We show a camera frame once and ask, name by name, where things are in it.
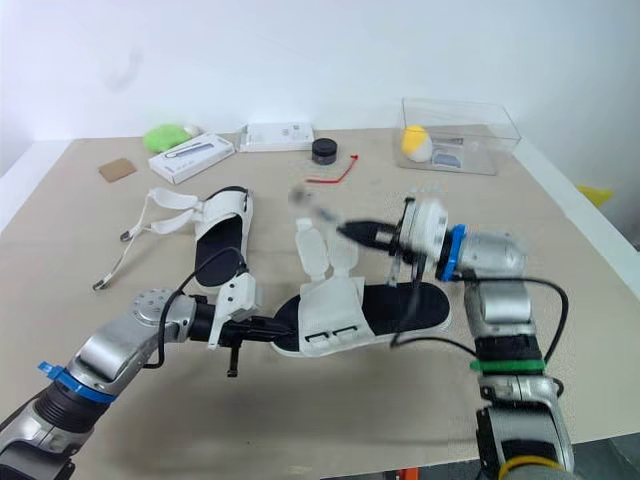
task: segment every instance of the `yellow ring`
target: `yellow ring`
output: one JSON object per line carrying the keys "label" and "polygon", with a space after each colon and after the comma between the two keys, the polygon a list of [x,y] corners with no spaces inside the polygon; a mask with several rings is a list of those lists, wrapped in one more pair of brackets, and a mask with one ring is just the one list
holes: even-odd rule
{"label": "yellow ring", "polygon": [[548,458],[538,457],[537,455],[521,455],[519,457],[513,457],[500,467],[498,480],[502,480],[510,470],[523,465],[542,465],[543,467],[555,468],[556,470],[564,470],[562,465],[558,462],[554,462],[553,460],[549,460]]}

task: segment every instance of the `red wire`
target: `red wire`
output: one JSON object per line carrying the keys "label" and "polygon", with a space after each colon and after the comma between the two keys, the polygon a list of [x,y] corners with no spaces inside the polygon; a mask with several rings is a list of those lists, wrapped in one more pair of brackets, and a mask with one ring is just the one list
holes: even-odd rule
{"label": "red wire", "polygon": [[358,160],[357,155],[351,155],[351,164],[347,167],[342,175],[339,178],[325,179],[325,178],[307,178],[305,181],[307,183],[322,183],[324,185],[335,185],[336,183],[340,183],[344,177],[347,176],[347,173],[351,171],[356,161]]}

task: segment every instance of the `yellow ball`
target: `yellow ball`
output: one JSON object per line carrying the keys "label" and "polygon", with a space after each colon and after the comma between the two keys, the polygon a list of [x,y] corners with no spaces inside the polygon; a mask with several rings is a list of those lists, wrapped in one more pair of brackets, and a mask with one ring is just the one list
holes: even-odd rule
{"label": "yellow ball", "polygon": [[420,125],[409,125],[402,136],[402,153],[414,162],[428,162],[433,153],[429,132]]}

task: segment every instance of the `blue ring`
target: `blue ring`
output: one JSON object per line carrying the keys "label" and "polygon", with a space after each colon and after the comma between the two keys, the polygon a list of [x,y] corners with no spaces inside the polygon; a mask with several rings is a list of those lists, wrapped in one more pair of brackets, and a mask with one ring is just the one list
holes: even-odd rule
{"label": "blue ring", "polygon": [[456,225],[451,229],[451,249],[449,250],[449,258],[447,258],[447,263],[444,266],[442,277],[440,278],[443,282],[451,280],[453,272],[456,270],[456,266],[458,265],[458,254],[460,253],[460,245],[462,245],[462,240],[464,240],[466,235],[466,225]]}
{"label": "blue ring", "polygon": [[117,395],[109,395],[108,393],[98,392],[97,390],[87,387],[73,378],[66,368],[59,365],[54,367],[48,362],[42,362],[38,365],[38,369],[44,372],[47,378],[50,378],[54,382],[60,382],[73,393],[94,402],[113,403],[115,399],[118,398]]}

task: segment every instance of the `green sponge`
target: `green sponge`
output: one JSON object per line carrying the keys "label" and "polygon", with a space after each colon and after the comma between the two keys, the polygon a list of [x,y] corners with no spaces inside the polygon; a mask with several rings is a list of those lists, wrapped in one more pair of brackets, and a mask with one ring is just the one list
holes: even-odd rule
{"label": "green sponge", "polygon": [[144,146],[154,153],[166,152],[187,140],[191,140],[191,135],[180,125],[160,125],[142,137]]}

